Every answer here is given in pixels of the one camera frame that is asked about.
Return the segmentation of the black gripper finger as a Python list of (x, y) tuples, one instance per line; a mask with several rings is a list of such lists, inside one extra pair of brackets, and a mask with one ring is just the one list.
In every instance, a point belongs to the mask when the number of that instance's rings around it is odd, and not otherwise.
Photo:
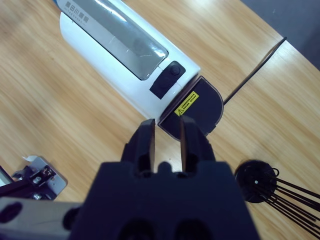
[(215, 162), (212, 146), (195, 120), (180, 117), (180, 151), (182, 171), (196, 173), (200, 162)]
[(122, 162), (133, 165), (134, 173), (150, 173), (155, 163), (155, 119), (143, 121), (125, 144)]

